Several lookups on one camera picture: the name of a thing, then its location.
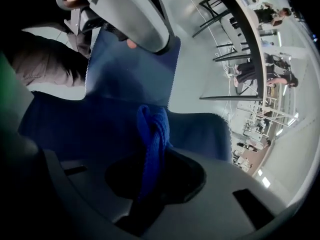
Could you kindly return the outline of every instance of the cable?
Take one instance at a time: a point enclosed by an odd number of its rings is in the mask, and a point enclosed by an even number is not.
[[[193,4],[193,6],[196,8],[196,10],[198,11],[198,13],[201,15],[201,17],[204,19],[204,21],[206,22],[206,18],[201,14],[201,12],[199,11],[198,7],[195,5],[194,1],[193,1],[193,0],[190,0],[190,1],[191,1],[191,3]],[[217,40],[216,40],[214,34],[212,33],[211,29],[210,29],[209,27],[208,27],[207,29],[210,31],[211,36],[213,37],[213,40],[214,40],[216,46],[218,46]],[[220,53],[220,56],[222,56],[221,50],[220,50],[219,47],[218,47],[218,51],[219,51],[219,53]],[[232,68],[232,69],[233,69],[233,74],[234,74],[236,71],[235,71],[235,69],[234,69],[233,67],[231,67],[231,66],[229,66],[229,65],[225,65],[223,61],[221,61],[221,64],[222,64],[222,66],[223,66],[223,70],[224,70],[224,71],[226,72],[226,74],[228,75],[228,80],[229,80],[228,95],[231,96],[231,78],[230,78],[230,76],[229,76],[229,68]],[[226,109],[226,107],[227,107],[227,105],[228,105],[228,102],[229,102],[229,107],[230,107],[230,113],[232,114],[231,100],[229,100],[229,101],[227,101],[226,104],[225,104],[224,110],[223,110],[223,112],[222,112],[222,117],[224,117],[225,109]]]

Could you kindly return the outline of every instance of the blue fabric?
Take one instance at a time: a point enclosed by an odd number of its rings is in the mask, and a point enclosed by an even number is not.
[[[137,128],[146,148],[138,202],[151,193],[164,169],[165,149],[169,146],[169,122],[166,110],[151,115],[146,105],[137,111]]]
[[[155,55],[103,29],[95,41],[88,65],[86,94],[166,107],[169,103],[181,42]]]
[[[105,159],[112,163],[145,152],[137,128],[141,103],[98,96],[66,100],[38,91],[33,94],[19,133],[54,151],[60,161]],[[152,114],[159,109],[148,107]],[[223,118],[211,113],[166,112],[170,143],[175,148],[231,161],[229,126]]]

